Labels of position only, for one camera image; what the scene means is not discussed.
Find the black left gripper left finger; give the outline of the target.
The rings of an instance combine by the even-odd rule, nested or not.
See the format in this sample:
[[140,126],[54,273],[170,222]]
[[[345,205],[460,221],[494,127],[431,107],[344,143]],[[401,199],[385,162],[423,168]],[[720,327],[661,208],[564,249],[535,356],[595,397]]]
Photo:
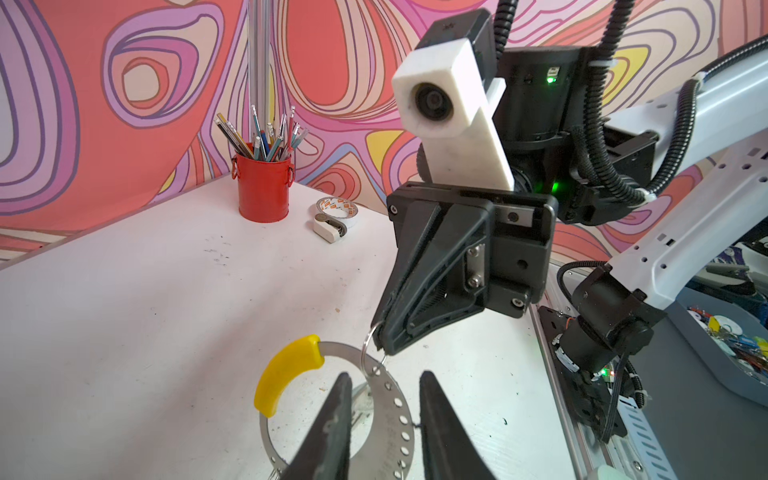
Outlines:
[[341,373],[282,479],[347,479],[350,471],[352,380]]

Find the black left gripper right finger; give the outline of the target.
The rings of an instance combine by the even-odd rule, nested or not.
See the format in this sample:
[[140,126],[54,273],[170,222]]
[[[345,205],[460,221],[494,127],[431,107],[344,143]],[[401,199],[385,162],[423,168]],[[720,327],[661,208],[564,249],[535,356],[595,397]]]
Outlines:
[[425,478],[495,479],[431,371],[420,377],[419,402]]

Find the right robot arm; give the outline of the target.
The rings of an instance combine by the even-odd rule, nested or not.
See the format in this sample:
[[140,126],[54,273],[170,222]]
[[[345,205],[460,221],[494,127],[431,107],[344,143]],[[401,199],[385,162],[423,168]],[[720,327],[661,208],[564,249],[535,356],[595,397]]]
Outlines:
[[[393,88],[428,168],[387,198],[398,253],[371,325],[394,355],[485,309],[513,317],[545,290],[555,224],[601,225],[655,201],[684,167],[767,127],[767,41],[714,60],[674,105],[602,115],[618,45],[507,49],[423,39]],[[767,213],[767,168],[724,167],[707,195],[680,204],[645,240],[591,273],[569,299],[573,325],[553,350],[580,420],[601,440],[620,432],[618,396],[597,385],[620,373],[704,261]]]

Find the metal keyring organizer yellow grip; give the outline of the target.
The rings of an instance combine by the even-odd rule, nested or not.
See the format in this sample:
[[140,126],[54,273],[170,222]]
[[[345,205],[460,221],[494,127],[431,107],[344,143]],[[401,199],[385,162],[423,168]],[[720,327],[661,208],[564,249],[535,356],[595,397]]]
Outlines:
[[[361,369],[365,382],[353,385],[340,374],[292,461],[278,453],[269,421],[288,385],[320,369],[328,357]],[[285,346],[268,363],[257,385],[264,450],[273,479],[405,479],[412,466],[414,423],[399,385],[365,348],[322,341],[309,335]]]

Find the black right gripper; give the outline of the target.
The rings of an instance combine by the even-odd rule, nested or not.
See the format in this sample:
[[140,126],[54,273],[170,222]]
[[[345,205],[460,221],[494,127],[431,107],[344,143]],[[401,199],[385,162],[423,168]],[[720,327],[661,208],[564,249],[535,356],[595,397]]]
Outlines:
[[397,255],[371,322],[387,355],[486,308],[519,316],[541,299],[553,197],[408,182],[387,205]]

